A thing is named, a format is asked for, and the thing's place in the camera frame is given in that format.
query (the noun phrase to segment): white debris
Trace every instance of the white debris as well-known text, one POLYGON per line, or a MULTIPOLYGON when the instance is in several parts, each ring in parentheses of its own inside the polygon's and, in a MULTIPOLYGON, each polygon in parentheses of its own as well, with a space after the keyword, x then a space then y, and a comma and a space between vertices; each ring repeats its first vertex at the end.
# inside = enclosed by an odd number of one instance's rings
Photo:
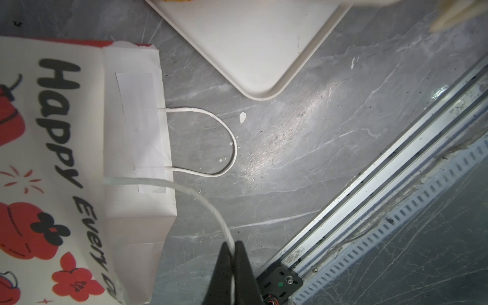
POLYGON ((245 112, 241 112, 241 114, 239 115, 239 121, 242 123, 244 123, 244 120, 247 118, 247 114, 245 112))

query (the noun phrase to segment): metal rail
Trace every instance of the metal rail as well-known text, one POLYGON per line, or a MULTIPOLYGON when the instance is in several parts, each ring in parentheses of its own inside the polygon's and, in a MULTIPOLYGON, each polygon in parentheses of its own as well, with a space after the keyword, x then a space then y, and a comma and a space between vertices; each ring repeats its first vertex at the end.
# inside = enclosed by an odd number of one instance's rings
POLYGON ((295 235, 256 275, 276 262, 301 277, 370 221, 433 158, 488 109, 488 54, 477 61, 295 235))

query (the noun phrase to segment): white paper bag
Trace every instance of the white paper bag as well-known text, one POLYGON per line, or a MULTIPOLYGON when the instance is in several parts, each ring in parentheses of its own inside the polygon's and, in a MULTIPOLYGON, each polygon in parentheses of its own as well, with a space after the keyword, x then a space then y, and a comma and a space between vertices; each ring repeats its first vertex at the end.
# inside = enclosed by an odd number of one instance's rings
POLYGON ((102 49, 0 37, 0 303, 125 304, 106 233, 102 49))
MULTIPOLYGON (((172 163, 166 114, 157 111, 165 108, 159 51, 127 42, 116 42, 103 51, 105 176, 173 181, 173 173, 162 168, 172 163), (141 109, 143 122, 134 117, 136 106, 141 109), (157 130, 151 127, 154 124, 144 123, 151 116, 157 120, 157 130), (142 131, 140 137, 148 137, 141 141, 144 145, 131 142, 134 126, 142 131), (155 147, 162 149, 161 154, 150 154, 160 150, 155 147), (143 164, 137 160, 141 154, 147 159, 145 167, 137 166, 143 164)), ((106 203, 116 272, 127 290, 129 303, 147 303, 164 241, 176 218, 175 191, 140 185, 111 186, 106 189, 106 203)))

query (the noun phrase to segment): perforated metal strip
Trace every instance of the perforated metal strip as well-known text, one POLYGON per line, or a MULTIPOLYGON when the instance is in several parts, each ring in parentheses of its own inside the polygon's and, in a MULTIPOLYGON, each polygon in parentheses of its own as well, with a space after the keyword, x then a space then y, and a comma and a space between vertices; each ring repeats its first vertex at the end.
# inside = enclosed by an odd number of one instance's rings
POLYGON ((394 210, 388 212, 374 229, 352 242, 335 259, 320 268, 315 276, 307 280, 302 288, 294 294, 293 302, 296 305, 304 304, 318 290, 337 278, 344 270, 384 240, 391 232, 401 227, 417 212, 449 189, 487 155, 488 133, 469 145, 468 149, 459 151, 455 157, 446 161, 446 164, 440 166, 436 173, 427 179, 421 189, 404 199, 394 210))

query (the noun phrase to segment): tray rim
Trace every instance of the tray rim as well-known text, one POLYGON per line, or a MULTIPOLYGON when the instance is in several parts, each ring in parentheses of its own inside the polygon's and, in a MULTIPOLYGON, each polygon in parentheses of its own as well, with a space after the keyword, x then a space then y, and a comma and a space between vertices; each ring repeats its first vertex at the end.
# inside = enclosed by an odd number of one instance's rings
POLYGON ((217 71, 220 72, 234 87, 236 87, 239 92, 241 92, 247 98, 250 98, 255 101, 266 101, 270 100, 277 95, 279 95, 291 80, 297 75, 297 73, 301 70, 301 68, 305 65, 305 63, 310 59, 310 57, 315 53, 315 51, 320 47, 320 45, 324 42, 324 40, 329 36, 330 32, 336 27, 336 25, 341 21, 344 15, 349 11, 351 8, 351 4, 339 4, 339 6, 335 9, 332 15, 327 19, 324 25, 319 29, 319 31, 314 35, 310 43, 305 47, 302 53, 295 59, 295 61, 291 64, 291 66, 283 73, 280 79, 268 90, 263 93, 254 94, 244 90, 241 86, 239 86, 238 82, 234 81, 226 72, 218 66, 210 56, 203 51, 201 48, 198 47, 197 44, 194 43, 184 31, 178 28, 174 22, 171 20, 170 16, 164 14, 159 7, 154 3, 163 0, 145 0, 164 20, 169 23, 192 47, 194 47, 198 53, 200 53, 217 71))

